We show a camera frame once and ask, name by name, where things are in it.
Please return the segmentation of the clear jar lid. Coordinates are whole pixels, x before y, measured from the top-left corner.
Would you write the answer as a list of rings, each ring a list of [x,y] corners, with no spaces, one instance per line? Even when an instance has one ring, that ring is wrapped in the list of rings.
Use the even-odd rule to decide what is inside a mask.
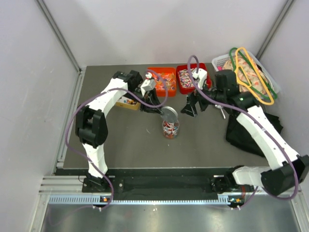
[[[178,113],[171,106],[164,106],[161,109],[161,118],[168,123],[175,123],[178,121]]]

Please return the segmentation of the metal scoop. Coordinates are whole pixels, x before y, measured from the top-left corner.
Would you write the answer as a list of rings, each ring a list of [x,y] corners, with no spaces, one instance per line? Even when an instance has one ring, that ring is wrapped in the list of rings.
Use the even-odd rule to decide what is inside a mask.
[[[225,116],[225,112],[224,112],[224,108],[222,107],[222,106],[218,106],[218,108],[220,109],[220,111],[221,111],[221,114],[222,114],[222,117],[223,117],[223,119],[226,119],[226,116]]]

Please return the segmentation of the gold candy tin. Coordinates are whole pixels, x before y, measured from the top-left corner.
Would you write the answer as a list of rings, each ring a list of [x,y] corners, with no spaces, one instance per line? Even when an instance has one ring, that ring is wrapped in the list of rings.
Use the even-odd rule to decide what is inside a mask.
[[[115,104],[116,106],[123,107],[130,110],[139,110],[140,103],[130,98],[122,96]]]

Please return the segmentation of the clear glass jar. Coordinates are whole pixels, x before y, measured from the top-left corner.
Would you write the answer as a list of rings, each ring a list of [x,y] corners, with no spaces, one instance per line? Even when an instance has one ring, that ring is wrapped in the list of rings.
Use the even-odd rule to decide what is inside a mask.
[[[163,135],[168,139],[174,139],[178,136],[179,133],[179,121],[170,123],[167,121],[163,121],[162,128],[163,128]]]

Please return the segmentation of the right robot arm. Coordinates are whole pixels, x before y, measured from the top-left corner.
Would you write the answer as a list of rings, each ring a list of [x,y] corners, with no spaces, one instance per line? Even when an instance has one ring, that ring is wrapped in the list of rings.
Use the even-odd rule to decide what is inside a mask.
[[[261,187],[275,198],[289,189],[294,189],[295,196],[298,185],[309,172],[309,157],[299,155],[283,140],[251,92],[240,92],[232,70],[216,72],[213,90],[205,85],[205,70],[195,68],[188,73],[195,90],[187,96],[186,106],[181,112],[197,116],[196,104],[201,111],[209,105],[222,106],[253,138],[269,165],[266,169],[243,165],[231,168],[224,174],[224,184],[219,190],[237,191],[242,185],[250,185]]]

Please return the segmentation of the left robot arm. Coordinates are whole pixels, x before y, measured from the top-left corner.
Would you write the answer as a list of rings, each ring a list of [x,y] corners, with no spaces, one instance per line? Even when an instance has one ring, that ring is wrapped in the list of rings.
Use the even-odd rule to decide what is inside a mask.
[[[130,97],[141,103],[141,110],[162,115],[163,103],[156,94],[155,71],[147,70],[145,77],[138,71],[117,71],[105,89],[97,96],[81,104],[75,116],[75,134],[82,143],[88,159],[87,180],[98,191],[106,191],[110,185],[105,176],[108,167],[104,157],[104,143],[108,137],[106,117],[117,101]]]

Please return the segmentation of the red candy box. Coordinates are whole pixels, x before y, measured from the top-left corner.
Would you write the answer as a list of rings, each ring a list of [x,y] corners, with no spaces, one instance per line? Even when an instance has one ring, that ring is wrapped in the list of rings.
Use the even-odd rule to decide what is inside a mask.
[[[197,67],[197,64],[191,64],[190,67],[191,70],[193,70],[194,68]],[[200,63],[199,67],[207,71],[207,67],[204,63]],[[191,79],[189,78],[186,64],[177,66],[176,79],[178,81],[179,91],[181,94],[183,95],[189,94],[195,89]],[[212,80],[209,74],[207,74],[206,85],[208,88],[212,86]]]

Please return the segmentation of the orange candy box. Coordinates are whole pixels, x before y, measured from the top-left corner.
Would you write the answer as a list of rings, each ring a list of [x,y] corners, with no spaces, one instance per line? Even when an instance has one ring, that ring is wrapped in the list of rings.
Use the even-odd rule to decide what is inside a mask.
[[[156,94],[158,97],[165,97],[166,91],[164,89],[164,83],[168,89],[168,97],[175,97],[177,92],[177,81],[176,81],[176,69],[173,67],[148,67],[149,70],[156,72],[163,78],[161,81],[156,74],[152,74],[156,80]]]

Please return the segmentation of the white plastic basket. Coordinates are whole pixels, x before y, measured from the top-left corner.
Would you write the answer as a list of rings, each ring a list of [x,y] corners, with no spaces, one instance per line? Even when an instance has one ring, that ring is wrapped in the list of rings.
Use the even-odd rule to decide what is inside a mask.
[[[275,99],[277,98],[276,95],[280,92],[280,87],[276,83],[276,81],[272,78],[272,76],[268,73],[266,68],[261,64],[261,62],[251,53],[250,51],[247,51],[248,55],[251,57],[251,59],[261,68],[262,73],[266,76],[266,79],[268,80],[272,90],[275,92]],[[216,71],[219,71],[218,67],[223,67],[224,64],[230,60],[229,54],[224,54],[218,57],[215,57],[212,59],[211,63]]]

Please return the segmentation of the black cloth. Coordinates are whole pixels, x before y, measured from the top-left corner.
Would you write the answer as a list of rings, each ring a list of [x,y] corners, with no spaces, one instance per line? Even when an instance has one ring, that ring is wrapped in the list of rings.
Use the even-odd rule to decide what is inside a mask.
[[[245,152],[265,157],[264,153],[251,137],[249,132],[236,120],[236,116],[229,115],[225,139],[234,147]]]

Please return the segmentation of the floral cloth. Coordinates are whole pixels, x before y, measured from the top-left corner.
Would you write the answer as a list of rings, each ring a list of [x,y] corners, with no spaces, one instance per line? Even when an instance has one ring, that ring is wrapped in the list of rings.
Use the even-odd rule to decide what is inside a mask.
[[[245,75],[242,72],[242,71],[244,71],[244,73],[247,75],[247,77],[249,78],[249,80],[252,84],[251,87],[253,87],[255,89],[255,90],[254,89],[253,90],[257,94],[259,94],[260,97],[263,97],[262,94],[267,96],[267,92],[266,92],[264,86],[262,85],[261,81],[259,80],[258,75],[254,71],[254,69],[242,57],[238,57],[238,63],[242,67],[242,69],[239,68],[239,70],[238,70],[238,74],[237,74],[238,78],[242,82],[246,82],[246,85],[249,85],[247,78],[245,77]],[[228,70],[234,70],[231,60],[228,60],[223,66],[223,70],[227,70],[227,69]],[[267,79],[265,78],[264,74],[261,71],[258,71],[258,72],[261,75],[261,77],[267,82]],[[240,90],[240,92],[248,91],[248,89],[246,87],[242,86],[242,85],[239,85],[239,90]]]

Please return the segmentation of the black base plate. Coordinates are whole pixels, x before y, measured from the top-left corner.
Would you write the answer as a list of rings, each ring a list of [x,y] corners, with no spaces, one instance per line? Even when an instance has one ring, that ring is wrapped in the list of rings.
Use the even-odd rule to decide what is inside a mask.
[[[110,178],[114,200],[217,200],[231,189],[215,189],[206,176],[115,176]]]

